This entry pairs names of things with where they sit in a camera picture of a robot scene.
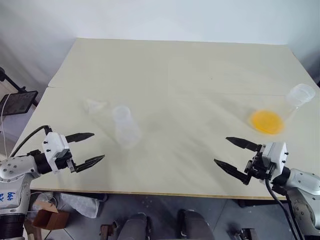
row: white wall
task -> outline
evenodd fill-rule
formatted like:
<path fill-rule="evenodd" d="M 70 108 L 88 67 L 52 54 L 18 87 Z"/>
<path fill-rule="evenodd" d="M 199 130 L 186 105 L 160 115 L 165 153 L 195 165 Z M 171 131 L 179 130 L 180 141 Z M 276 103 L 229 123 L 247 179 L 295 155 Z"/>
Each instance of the white wall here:
<path fill-rule="evenodd" d="M 0 0 L 0 66 L 41 92 L 75 37 L 288 44 L 319 75 L 319 0 Z"/>

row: yellow liquid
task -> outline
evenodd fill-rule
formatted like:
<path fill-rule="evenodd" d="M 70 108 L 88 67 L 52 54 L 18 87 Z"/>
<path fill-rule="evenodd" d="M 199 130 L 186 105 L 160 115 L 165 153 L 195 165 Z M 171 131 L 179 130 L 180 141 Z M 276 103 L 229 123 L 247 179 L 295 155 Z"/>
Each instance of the yellow liquid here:
<path fill-rule="evenodd" d="M 259 110 L 251 116 L 255 129 L 264 134 L 278 134 L 285 128 L 282 118 L 272 111 Z"/>

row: white table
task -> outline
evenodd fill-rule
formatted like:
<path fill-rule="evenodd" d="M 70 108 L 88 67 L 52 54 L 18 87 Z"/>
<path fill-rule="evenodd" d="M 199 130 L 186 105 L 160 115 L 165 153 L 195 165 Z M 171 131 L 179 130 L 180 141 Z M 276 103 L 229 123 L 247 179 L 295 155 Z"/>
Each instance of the white table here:
<path fill-rule="evenodd" d="M 282 99 L 299 83 L 317 94 L 282 134 L 252 129 L 250 113 Z M 89 114 L 87 99 L 107 107 Z M 143 136 L 130 150 L 115 141 L 111 110 L 122 104 L 131 109 Z M 258 180 L 245 186 L 213 158 L 243 171 L 254 153 L 225 137 L 257 144 L 286 141 L 286 166 L 320 175 L 319 106 L 318 87 L 286 46 L 78 39 L 19 142 L 48 124 L 65 135 L 95 133 L 70 144 L 77 164 L 106 155 L 79 174 L 48 173 L 32 182 L 34 189 L 268 199 Z M 19 153 L 41 148 L 43 137 L 34 136 Z"/>

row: floor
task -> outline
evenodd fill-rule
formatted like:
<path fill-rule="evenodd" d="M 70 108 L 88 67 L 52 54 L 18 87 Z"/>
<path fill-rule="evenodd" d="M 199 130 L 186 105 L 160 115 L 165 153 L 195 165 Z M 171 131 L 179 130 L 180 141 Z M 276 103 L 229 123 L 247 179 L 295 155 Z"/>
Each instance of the floor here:
<path fill-rule="evenodd" d="M 122 226 L 129 216 L 138 212 L 151 217 L 152 240 L 172 239 L 176 236 L 179 209 L 193 209 L 202 214 L 216 240 L 232 240 L 229 232 L 241 228 L 255 228 L 261 240 L 293 240 L 284 214 L 275 204 L 241 208 L 232 199 L 109 194 L 94 219 L 82 216 L 67 204 L 62 209 L 71 213 L 67 227 L 53 230 L 47 240 L 99 239 L 100 225 L 117 221 Z M 109 239 L 116 240 L 117 234 Z"/>

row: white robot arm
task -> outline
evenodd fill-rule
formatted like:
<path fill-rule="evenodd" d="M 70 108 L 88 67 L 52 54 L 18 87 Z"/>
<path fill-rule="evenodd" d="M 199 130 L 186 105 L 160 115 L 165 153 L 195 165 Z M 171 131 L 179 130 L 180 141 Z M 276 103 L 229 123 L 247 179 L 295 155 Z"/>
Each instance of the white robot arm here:
<path fill-rule="evenodd" d="M 44 153 L 39 150 L 27 155 L 14 156 L 20 147 L 40 129 L 45 129 L 42 143 Z M 68 143 L 79 142 L 93 136 L 93 133 L 76 133 L 69 136 L 52 132 L 49 126 L 38 128 L 20 144 L 11 157 L 0 162 L 0 239 L 23 240 L 23 223 L 28 212 L 31 181 L 41 175 L 69 168 L 71 172 L 81 172 L 92 167 L 104 155 L 86 160 L 76 165 L 72 159 Z"/>
<path fill-rule="evenodd" d="M 292 229 L 296 239 L 304 239 L 303 235 L 320 236 L 320 178 L 313 173 L 285 167 L 289 154 L 285 142 L 272 142 L 264 145 L 237 137 L 227 137 L 226 139 L 238 147 L 257 153 L 247 163 L 244 170 L 246 174 L 226 162 L 215 159 L 218 166 L 226 173 L 241 180 L 245 185 L 249 184 L 251 177 L 265 181 L 268 191 L 280 205 L 282 205 L 281 202 L 272 193 L 272 190 L 286 196 L 299 235 L 298 238 L 295 230 Z M 269 181 L 273 185 L 272 190 L 269 187 Z"/>

